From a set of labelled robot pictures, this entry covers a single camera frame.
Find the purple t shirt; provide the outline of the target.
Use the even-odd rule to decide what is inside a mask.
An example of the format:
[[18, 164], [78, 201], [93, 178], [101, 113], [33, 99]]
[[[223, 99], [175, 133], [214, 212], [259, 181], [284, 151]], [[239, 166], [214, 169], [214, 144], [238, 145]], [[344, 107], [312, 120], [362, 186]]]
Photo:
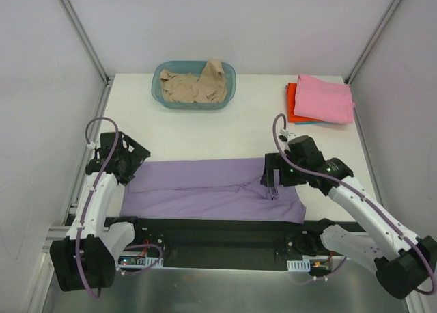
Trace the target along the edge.
[[261, 184], [263, 158], [145, 162], [125, 188], [120, 214], [159, 219], [302, 223], [293, 187]]

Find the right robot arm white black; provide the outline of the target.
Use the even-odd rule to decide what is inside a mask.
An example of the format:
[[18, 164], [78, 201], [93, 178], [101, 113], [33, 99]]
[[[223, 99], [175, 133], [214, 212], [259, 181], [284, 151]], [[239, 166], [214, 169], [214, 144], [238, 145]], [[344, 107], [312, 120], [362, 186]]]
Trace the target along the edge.
[[397, 299], [414, 291], [422, 295], [436, 293], [436, 241], [432, 237], [420, 237], [403, 226], [364, 190], [342, 160], [325, 159], [312, 137], [291, 139], [283, 133], [274, 136], [274, 142], [277, 152], [265, 156], [262, 185], [271, 191], [279, 185], [318, 189], [346, 210], [369, 236], [360, 239], [324, 219], [324, 227], [307, 237], [312, 253], [335, 251], [355, 261]]

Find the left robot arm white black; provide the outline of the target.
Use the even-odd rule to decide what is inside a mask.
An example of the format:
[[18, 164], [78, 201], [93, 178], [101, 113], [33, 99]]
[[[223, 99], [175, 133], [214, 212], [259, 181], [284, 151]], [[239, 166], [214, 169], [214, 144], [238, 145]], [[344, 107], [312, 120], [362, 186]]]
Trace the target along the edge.
[[108, 288], [113, 284], [117, 259], [126, 247], [143, 246], [137, 217], [119, 217], [106, 227], [109, 204], [118, 186], [126, 186], [150, 151], [123, 132], [105, 132], [85, 167], [76, 217], [66, 235], [53, 241], [50, 256], [64, 292]]

